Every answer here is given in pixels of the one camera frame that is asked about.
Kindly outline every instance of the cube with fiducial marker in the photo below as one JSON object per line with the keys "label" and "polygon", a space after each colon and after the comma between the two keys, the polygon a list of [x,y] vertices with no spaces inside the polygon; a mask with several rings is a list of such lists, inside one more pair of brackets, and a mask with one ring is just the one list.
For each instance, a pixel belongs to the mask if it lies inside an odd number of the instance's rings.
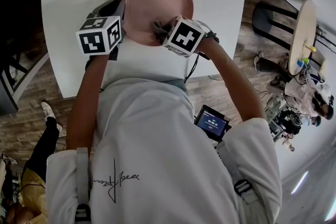
{"label": "cube with fiducial marker", "polygon": [[109,54],[122,38],[120,16],[87,18],[76,36],[83,54]]}
{"label": "cube with fiducial marker", "polygon": [[189,57],[194,53],[204,34],[205,30],[200,25],[180,15],[162,45],[180,56]]}

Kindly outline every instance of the blue screen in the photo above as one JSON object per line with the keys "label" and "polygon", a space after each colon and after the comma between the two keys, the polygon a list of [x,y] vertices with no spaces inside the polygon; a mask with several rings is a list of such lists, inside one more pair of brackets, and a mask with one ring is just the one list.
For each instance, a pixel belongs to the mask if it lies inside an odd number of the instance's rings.
{"label": "blue screen", "polygon": [[227,121],[220,119],[206,111],[203,112],[197,126],[220,136],[227,124]]}

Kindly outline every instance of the pink plate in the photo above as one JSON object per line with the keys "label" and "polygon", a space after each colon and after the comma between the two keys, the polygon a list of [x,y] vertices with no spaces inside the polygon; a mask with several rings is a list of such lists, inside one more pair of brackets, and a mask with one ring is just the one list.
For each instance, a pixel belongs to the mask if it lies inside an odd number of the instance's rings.
{"label": "pink plate", "polygon": [[166,24],[179,14],[192,19],[193,12],[193,0],[126,0],[123,28],[135,42],[147,46],[159,46],[152,23],[159,20]]}

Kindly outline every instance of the forearm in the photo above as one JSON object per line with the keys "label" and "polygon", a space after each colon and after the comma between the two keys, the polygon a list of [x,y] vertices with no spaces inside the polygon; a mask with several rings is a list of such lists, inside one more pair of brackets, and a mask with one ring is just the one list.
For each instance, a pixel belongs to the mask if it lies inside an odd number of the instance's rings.
{"label": "forearm", "polygon": [[84,74],[68,117],[68,150],[87,147],[88,151],[91,151],[96,127],[99,92],[108,59],[108,55],[96,56]]}
{"label": "forearm", "polygon": [[213,40],[208,46],[204,46],[203,52],[214,63],[225,81],[241,119],[247,121],[252,118],[265,118],[258,93],[225,50]]}

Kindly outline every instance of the black strap buckle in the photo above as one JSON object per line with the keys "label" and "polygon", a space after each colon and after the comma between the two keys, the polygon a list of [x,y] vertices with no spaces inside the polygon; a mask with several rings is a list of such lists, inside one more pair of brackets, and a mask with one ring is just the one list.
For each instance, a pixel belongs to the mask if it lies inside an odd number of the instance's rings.
{"label": "black strap buckle", "polygon": [[249,191],[250,189],[253,189],[251,183],[246,179],[241,179],[237,181],[237,183],[234,186],[236,194],[241,196],[243,193]]}
{"label": "black strap buckle", "polygon": [[82,204],[77,207],[75,221],[91,221],[91,210],[88,205]]}

